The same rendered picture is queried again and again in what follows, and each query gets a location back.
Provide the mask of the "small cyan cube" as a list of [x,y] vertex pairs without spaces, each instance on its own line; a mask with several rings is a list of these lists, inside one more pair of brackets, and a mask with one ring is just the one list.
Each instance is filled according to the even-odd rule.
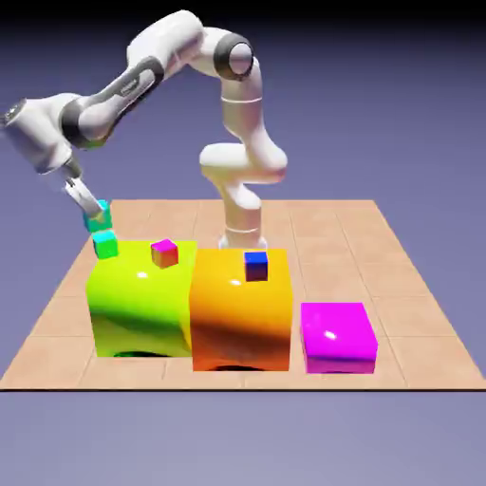
[[107,259],[119,254],[118,239],[112,230],[92,234],[95,254],[99,259]]
[[84,226],[91,234],[112,228],[112,216],[109,202],[104,199],[99,199],[98,202],[103,209],[99,215],[89,217],[88,215],[83,214]]

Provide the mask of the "large magenta box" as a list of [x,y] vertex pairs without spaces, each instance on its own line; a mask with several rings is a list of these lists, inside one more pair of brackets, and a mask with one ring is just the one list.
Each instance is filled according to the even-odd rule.
[[301,338],[309,374],[372,374],[378,341],[361,302],[304,302]]

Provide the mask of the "large lime green box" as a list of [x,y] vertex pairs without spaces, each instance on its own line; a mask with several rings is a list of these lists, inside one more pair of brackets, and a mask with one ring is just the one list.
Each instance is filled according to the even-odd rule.
[[85,293],[99,357],[192,354],[189,291],[197,245],[177,245],[178,263],[165,269],[153,263],[146,240],[121,240],[118,255],[96,263]]

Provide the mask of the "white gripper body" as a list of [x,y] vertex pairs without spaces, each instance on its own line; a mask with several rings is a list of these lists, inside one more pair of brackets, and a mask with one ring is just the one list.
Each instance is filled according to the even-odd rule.
[[68,178],[65,182],[65,191],[89,217],[97,217],[103,212],[103,207],[80,178]]

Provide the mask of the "small magenta cube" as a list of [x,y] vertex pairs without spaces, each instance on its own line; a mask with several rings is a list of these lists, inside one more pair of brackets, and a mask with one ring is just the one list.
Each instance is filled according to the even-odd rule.
[[178,263],[178,245],[166,238],[151,244],[151,257],[161,269],[175,266]]

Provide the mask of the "large orange box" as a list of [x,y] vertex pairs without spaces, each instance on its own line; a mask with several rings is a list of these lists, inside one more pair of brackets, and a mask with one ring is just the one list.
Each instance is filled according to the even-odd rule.
[[242,249],[201,249],[189,296],[194,371],[287,371],[293,294],[287,251],[266,250],[267,281],[247,282]]

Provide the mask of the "small blue cube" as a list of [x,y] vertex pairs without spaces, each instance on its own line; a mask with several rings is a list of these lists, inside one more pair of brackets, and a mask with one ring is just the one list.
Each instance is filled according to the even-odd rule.
[[269,260],[266,251],[244,252],[244,264],[247,282],[268,280]]

